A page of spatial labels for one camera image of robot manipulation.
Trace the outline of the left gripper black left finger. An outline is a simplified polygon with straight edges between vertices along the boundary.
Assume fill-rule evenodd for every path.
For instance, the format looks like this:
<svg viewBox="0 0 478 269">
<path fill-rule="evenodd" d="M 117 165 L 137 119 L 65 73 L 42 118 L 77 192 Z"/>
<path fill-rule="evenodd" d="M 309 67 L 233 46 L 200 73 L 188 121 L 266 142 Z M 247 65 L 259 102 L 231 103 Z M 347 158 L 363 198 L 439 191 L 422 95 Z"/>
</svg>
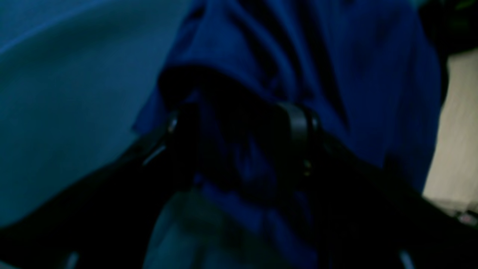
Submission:
<svg viewBox="0 0 478 269">
<path fill-rule="evenodd" d="M 192 185 L 197 105 L 174 111 L 117 160 L 1 229 L 1 261 L 18 269 L 140 269 L 153 226 Z"/>
</svg>

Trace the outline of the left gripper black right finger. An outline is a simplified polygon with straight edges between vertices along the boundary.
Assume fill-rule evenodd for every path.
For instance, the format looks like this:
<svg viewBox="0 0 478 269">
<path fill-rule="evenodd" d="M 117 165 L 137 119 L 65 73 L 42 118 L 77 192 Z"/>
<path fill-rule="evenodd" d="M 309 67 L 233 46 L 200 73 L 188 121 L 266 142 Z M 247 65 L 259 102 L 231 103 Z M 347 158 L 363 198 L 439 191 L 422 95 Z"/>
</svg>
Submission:
<svg viewBox="0 0 478 269">
<path fill-rule="evenodd" d="M 477 228 L 357 158 L 318 115 L 279 103 L 278 192 L 305 194 L 319 269 L 476 269 Z"/>
</svg>

